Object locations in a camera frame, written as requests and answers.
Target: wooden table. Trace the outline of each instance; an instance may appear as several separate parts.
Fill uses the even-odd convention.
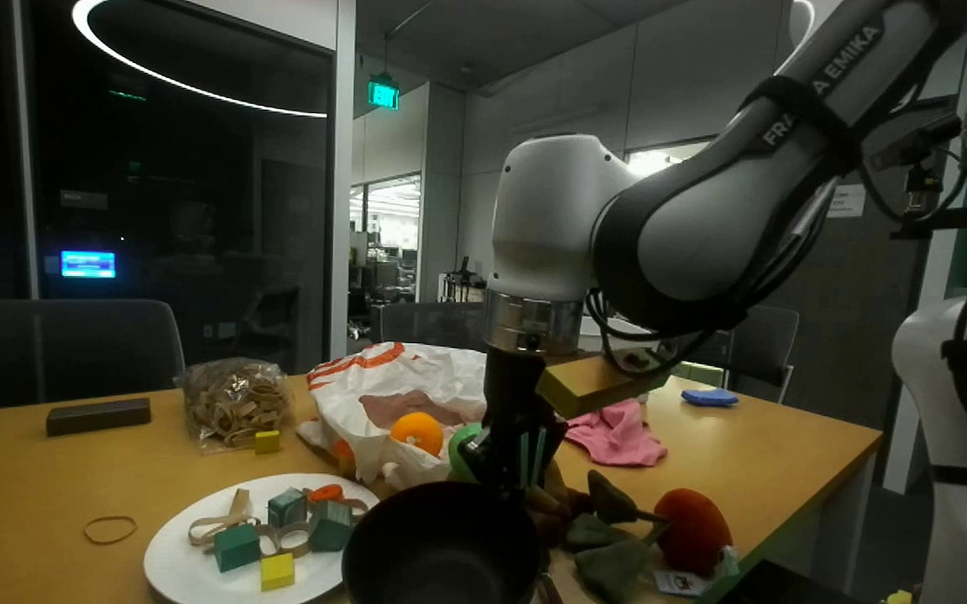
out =
[[[297,380],[297,412],[314,399]],[[199,498],[268,474],[328,474],[291,431],[281,453],[199,447],[186,425],[178,388],[149,394],[156,424],[43,438],[50,405],[0,411],[0,600],[156,600],[141,562],[156,529]],[[744,399],[736,411],[693,411],[660,388],[647,419],[669,447],[656,469],[606,469],[643,507],[671,488],[708,493],[753,562],[774,535],[822,500],[871,459],[879,432]],[[571,488],[585,491],[587,456],[559,453]],[[128,515],[139,535],[117,546],[92,546],[81,529],[106,515]]]

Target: rubber band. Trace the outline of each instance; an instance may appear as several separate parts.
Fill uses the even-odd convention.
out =
[[[117,538],[97,538],[97,535],[92,535],[96,528],[102,528],[102,525],[128,525],[128,529],[126,535],[117,535]],[[83,539],[89,544],[96,544],[96,546],[110,546],[110,544],[122,544],[122,539],[128,539],[128,538],[134,538],[139,535],[139,519],[134,516],[96,516],[96,519],[89,519],[83,525]]]

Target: white plate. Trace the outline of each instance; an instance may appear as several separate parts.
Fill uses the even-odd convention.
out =
[[[190,544],[190,525],[199,516],[222,516],[236,491],[249,491],[251,515],[268,519],[268,500],[286,491],[317,491],[323,485],[342,485],[345,500],[363,500],[377,507],[377,493],[359,485],[328,474],[278,474],[249,485],[227,488],[204,500],[186,507],[171,516],[144,552],[144,575],[161,598],[182,604],[289,604],[314,600],[342,583],[342,555],[302,555],[297,559],[297,583],[278,590],[260,589],[260,565],[236,567],[218,575],[216,559]]]

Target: red ball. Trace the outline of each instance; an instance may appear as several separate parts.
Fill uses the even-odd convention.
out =
[[[718,507],[706,493],[669,491],[656,505],[656,516],[664,525],[660,552],[669,567],[712,576],[734,544]]]

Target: monitor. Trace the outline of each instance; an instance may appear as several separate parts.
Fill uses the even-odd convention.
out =
[[[67,281],[115,281],[117,257],[107,248],[62,248],[59,276]]]

